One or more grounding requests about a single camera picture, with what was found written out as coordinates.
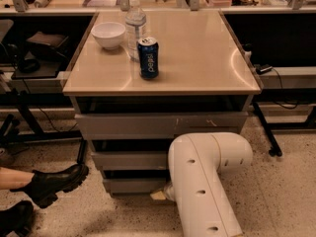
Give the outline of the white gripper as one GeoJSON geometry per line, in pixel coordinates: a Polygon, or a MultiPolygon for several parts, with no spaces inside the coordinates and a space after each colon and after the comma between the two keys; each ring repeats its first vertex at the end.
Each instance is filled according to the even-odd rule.
{"type": "Polygon", "coordinates": [[[175,200],[175,193],[174,193],[174,187],[171,182],[167,183],[164,187],[164,189],[159,189],[150,194],[151,198],[153,200],[175,200]]]}

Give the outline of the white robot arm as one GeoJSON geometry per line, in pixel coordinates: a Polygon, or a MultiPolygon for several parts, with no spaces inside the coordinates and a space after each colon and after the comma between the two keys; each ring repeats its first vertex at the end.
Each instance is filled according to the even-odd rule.
{"type": "Polygon", "coordinates": [[[243,237],[219,175],[252,160],[252,147],[239,134],[183,134],[169,148],[171,182],[151,196],[177,204],[184,237],[243,237]]]}

